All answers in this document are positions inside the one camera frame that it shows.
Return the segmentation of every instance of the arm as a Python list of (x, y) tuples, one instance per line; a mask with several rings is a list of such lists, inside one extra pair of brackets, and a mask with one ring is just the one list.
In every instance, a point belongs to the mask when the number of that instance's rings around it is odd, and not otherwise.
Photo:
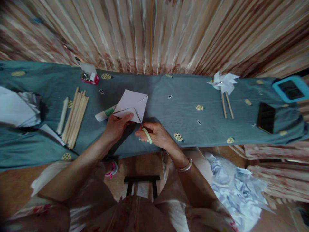
[[(176, 169), (184, 168), (189, 164), (187, 157), (161, 124), (144, 123), (143, 126), (152, 130), (149, 133), (152, 142), (168, 152)], [(141, 128), (135, 135), (141, 137), (142, 141), (147, 141), (147, 136)], [(193, 207), (211, 208), (211, 204), (218, 200), (209, 183), (194, 164), (188, 171), (179, 172), (178, 175), (187, 198)]]
[(133, 123), (129, 121), (132, 117), (133, 114), (128, 114), (122, 119), (110, 116), (101, 138), (47, 183), (38, 196), (62, 203), (69, 201), (81, 189), (109, 149), (121, 138), (127, 125)]

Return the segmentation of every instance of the glue stick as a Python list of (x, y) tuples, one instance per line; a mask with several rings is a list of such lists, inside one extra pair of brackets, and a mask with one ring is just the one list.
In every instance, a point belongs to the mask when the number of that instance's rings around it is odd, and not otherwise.
[(112, 106), (111, 108), (108, 108), (107, 110), (102, 111), (101, 113), (98, 113), (95, 115), (96, 119), (98, 121), (103, 121), (107, 119), (109, 116), (111, 116), (115, 110), (117, 105)]

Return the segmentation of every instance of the small box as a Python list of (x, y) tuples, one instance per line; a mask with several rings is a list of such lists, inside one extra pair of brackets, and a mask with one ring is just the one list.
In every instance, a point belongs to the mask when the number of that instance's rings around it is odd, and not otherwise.
[(78, 64), (80, 65), (82, 72), (80, 75), (80, 78), (83, 82), (98, 85), (100, 78), (97, 74), (96, 68), (92, 64), (86, 64), (81, 61), (78, 61)]

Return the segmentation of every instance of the scissors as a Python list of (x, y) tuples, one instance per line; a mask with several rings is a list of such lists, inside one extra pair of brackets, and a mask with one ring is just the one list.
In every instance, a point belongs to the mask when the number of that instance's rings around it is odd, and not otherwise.
[(134, 107), (134, 110), (135, 110), (135, 112), (136, 112), (136, 115), (137, 115), (137, 117), (138, 117), (139, 122), (140, 122), (141, 125), (142, 125), (142, 128), (143, 128), (142, 131), (145, 132), (145, 134), (147, 135), (147, 137), (148, 137), (148, 139), (149, 139), (149, 140), (147, 140), (147, 142), (149, 142), (150, 144), (152, 144), (152, 140), (151, 140), (151, 138), (150, 138), (150, 136), (149, 136), (149, 133), (148, 133), (148, 131), (146, 130), (146, 128), (143, 127), (142, 121), (141, 121), (141, 119), (139, 118), (139, 115), (138, 115), (138, 113), (137, 113), (135, 107)]

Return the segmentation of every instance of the hand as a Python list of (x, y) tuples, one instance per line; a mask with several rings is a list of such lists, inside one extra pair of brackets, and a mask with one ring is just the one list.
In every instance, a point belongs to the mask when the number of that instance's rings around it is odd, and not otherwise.
[(125, 128), (133, 124), (134, 122), (130, 121), (133, 118), (134, 114), (130, 113), (123, 117), (122, 119), (111, 115), (108, 118), (106, 129), (102, 137), (106, 138), (110, 143), (116, 143), (121, 138)]
[[(149, 136), (152, 142), (160, 148), (165, 150), (170, 149), (173, 146), (177, 146), (174, 140), (170, 137), (170, 135), (166, 132), (164, 127), (159, 123), (149, 123), (146, 122), (143, 126), (148, 129)], [(137, 132), (135, 132), (135, 136), (141, 137), (143, 142), (147, 142), (147, 135), (142, 131), (142, 126), (139, 128)]]

